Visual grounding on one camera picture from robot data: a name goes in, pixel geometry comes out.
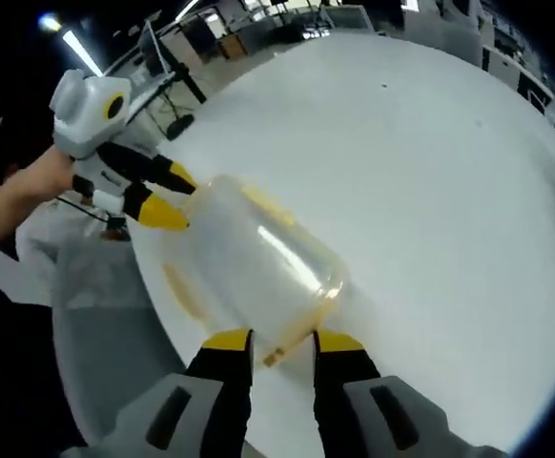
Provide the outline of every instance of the transparent plastic jug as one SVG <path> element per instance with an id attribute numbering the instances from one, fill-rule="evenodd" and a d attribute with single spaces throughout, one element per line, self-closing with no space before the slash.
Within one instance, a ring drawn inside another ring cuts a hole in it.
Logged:
<path id="1" fill-rule="evenodd" d="M 163 236 L 178 306 L 208 335 L 254 329 L 256 369 L 288 361 L 339 307 L 348 279 L 339 256 L 258 190 L 218 176 L 183 211 L 190 227 Z"/>

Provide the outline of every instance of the human arm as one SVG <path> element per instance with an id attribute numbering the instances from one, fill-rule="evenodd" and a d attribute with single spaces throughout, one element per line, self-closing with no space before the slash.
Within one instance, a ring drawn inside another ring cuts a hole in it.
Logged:
<path id="1" fill-rule="evenodd" d="M 72 188 L 72 162 L 51 146 L 29 167 L 0 186 L 0 240 L 42 202 Z"/>

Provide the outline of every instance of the cable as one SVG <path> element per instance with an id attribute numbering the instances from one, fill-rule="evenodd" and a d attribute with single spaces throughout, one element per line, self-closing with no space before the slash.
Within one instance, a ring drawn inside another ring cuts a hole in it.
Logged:
<path id="1" fill-rule="evenodd" d="M 62 202 L 64 202 L 64 203 L 67 203 L 67 204 L 70 205 L 71 207 L 74 207 L 74 208 L 75 208 L 76 210 L 78 210 L 79 212 L 83 212 L 83 213 L 87 214 L 87 215 L 90 216 L 91 218 L 95 218 L 95 219 L 97 219 L 98 221 L 102 221 L 102 222 L 105 222 L 106 224 L 108 224 L 108 220 L 107 220 L 107 219 L 102 219 L 102 218 L 100 218 L 99 216 L 94 215 L 94 214 L 91 213 L 91 212 L 88 212 L 88 211 L 85 210 L 84 208 L 81 208 L 81 207 L 79 207 L 78 205 L 76 205 L 76 204 L 74 204 L 74 203 L 71 203 L 69 200 L 65 200 L 64 198 L 57 198 L 57 200 L 60 200 L 60 201 L 62 201 Z"/>

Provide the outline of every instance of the white table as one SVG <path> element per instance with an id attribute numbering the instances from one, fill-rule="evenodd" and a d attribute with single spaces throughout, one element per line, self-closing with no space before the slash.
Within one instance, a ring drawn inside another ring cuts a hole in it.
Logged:
<path id="1" fill-rule="evenodd" d="M 555 130 L 543 116 L 443 52 L 331 35 L 246 73 L 195 117 L 164 154 L 292 211 L 348 265 L 345 327 L 380 372 L 441 406 L 465 440 L 517 446 L 555 393 Z M 206 335 L 165 282 L 161 235 L 130 227 L 189 362 Z M 309 393 L 293 391 L 255 393 L 247 439 L 269 456 L 323 456 L 311 412 L 298 415 L 308 401 L 289 401 Z"/>

